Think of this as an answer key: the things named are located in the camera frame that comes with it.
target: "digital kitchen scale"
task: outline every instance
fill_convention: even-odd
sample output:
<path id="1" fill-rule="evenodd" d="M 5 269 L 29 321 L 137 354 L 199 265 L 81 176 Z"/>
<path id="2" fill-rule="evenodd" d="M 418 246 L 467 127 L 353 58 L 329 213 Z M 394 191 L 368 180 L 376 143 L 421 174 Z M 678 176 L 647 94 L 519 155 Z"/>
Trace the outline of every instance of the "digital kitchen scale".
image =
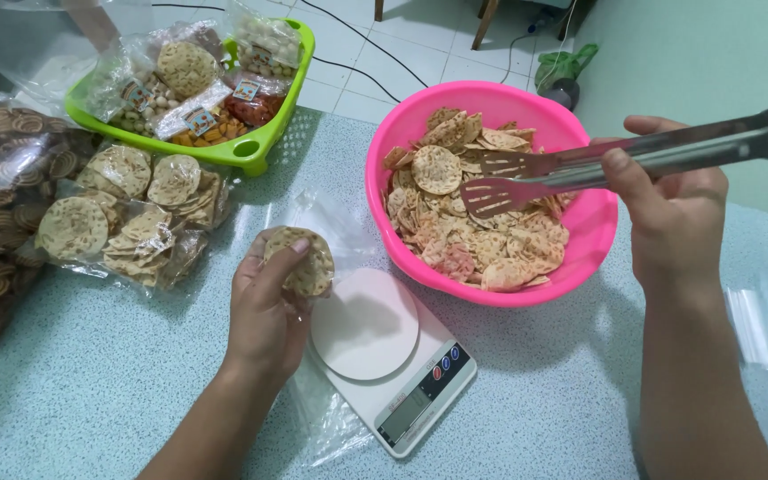
<path id="1" fill-rule="evenodd" d="M 476 360 L 404 285 L 361 268 L 312 312 L 315 363 L 395 458 L 420 442 Z"/>

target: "white tiled floor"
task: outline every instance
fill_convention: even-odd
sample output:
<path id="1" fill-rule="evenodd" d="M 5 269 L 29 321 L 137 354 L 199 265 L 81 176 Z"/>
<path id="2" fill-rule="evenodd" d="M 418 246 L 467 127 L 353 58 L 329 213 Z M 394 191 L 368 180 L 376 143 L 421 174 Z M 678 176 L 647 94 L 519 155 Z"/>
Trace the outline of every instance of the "white tiled floor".
<path id="1" fill-rule="evenodd" d="M 399 63 L 321 10 L 302 0 L 243 0 L 265 16 L 303 21 L 316 36 L 318 58 L 362 70 L 391 94 L 404 100 L 423 86 Z M 534 74 L 542 53 L 559 49 L 556 32 L 522 38 L 511 52 L 511 40 L 526 33 L 528 5 L 520 0 L 500 2 L 479 50 L 471 50 L 480 20 L 481 0 L 386 0 L 384 19 L 374 21 L 375 0 L 308 0 L 351 24 L 369 40 L 402 61 L 426 84 L 454 80 L 487 80 L 535 92 Z M 185 0 L 186 4 L 225 7 L 226 0 Z M 209 8 L 154 7 L 156 27 L 176 20 L 221 18 Z M 571 51 L 573 38 L 565 42 Z M 357 120 L 380 123 L 396 104 L 365 76 L 347 68 L 313 61 L 299 105 Z"/>

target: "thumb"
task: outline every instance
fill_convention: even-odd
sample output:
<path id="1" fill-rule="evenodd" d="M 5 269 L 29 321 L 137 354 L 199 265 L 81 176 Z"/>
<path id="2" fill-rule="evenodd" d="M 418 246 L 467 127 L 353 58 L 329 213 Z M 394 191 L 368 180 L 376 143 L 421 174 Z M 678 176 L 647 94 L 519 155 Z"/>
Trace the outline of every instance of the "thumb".
<path id="1" fill-rule="evenodd" d="M 647 219 L 662 209 L 666 200 L 657 193 L 642 166 L 621 148 L 612 148 L 601 158 L 609 188 L 621 197 L 631 217 Z"/>
<path id="2" fill-rule="evenodd" d="M 270 308 L 281 300 L 281 290 L 289 274 L 310 251 L 310 239 L 299 238 L 294 244 L 277 251 L 251 281 L 252 300 L 258 307 Z"/>

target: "product label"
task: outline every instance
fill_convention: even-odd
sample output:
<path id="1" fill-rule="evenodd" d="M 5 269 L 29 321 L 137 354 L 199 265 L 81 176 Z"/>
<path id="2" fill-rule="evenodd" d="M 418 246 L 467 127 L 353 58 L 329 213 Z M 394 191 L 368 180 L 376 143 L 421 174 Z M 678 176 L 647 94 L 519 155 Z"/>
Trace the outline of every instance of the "product label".
<path id="1" fill-rule="evenodd" d="M 137 112 L 144 112 L 144 109 L 149 107 L 153 97 L 153 93 L 144 88 L 144 85 L 136 79 L 129 80 L 123 90 L 120 91 L 120 98 L 123 98 Z"/>
<path id="2" fill-rule="evenodd" d="M 269 67 L 274 67 L 274 59 L 272 59 L 272 52 L 268 49 L 265 49 L 257 44 L 252 44 L 251 48 L 253 49 L 253 64 L 254 65 L 267 65 Z"/>
<path id="3" fill-rule="evenodd" d="M 200 105 L 186 115 L 183 115 L 183 121 L 196 136 L 203 135 L 207 130 L 218 124 L 215 121 L 215 117 Z"/>
<path id="4" fill-rule="evenodd" d="M 240 80 L 239 84 L 236 85 L 236 91 L 233 92 L 233 96 L 245 102 L 250 102 L 259 89 L 260 84 L 253 80 Z"/>

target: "forearm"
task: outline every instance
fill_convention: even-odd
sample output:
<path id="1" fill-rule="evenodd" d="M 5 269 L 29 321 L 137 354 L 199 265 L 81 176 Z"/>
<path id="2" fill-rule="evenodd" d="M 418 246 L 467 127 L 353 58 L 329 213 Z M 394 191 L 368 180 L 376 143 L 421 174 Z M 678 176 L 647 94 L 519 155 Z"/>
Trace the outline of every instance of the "forearm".
<path id="1" fill-rule="evenodd" d="M 719 282 L 648 295 L 642 450 L 654 478 L 768 478 Z"/>
<path id="2" fill-rule="evenodd" d="M 276 391 L 244 369 L 222 366 L 140 480 L 209 480 L 235 475 Z"/>

